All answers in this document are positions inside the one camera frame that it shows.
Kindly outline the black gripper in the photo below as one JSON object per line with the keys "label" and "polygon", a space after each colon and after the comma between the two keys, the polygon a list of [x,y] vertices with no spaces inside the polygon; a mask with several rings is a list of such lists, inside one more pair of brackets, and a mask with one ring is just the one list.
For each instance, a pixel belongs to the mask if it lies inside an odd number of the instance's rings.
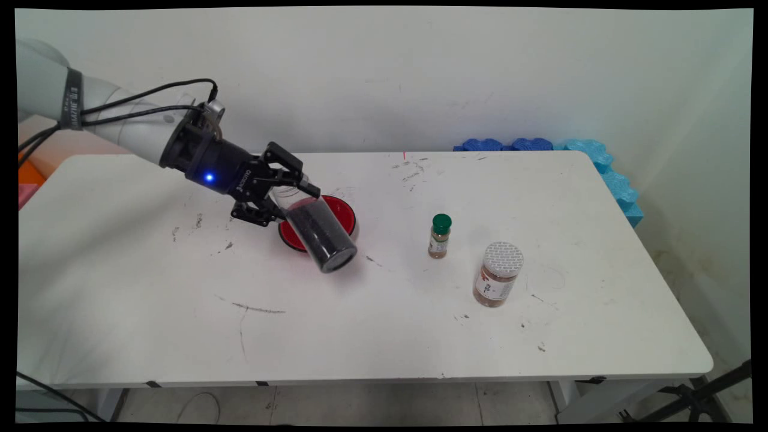
{"label": "black gripper", "polygon": [[269,142],[260,156],[219,139],[206,130],[201,117],[186,117],[176,127],[159,161],[204,188],[234,199],[231,217],[267,227],[285,221],[282,208],[272,199],[307,195],[321,197],[321,190],[304,174],[304,164],[276,142]]}

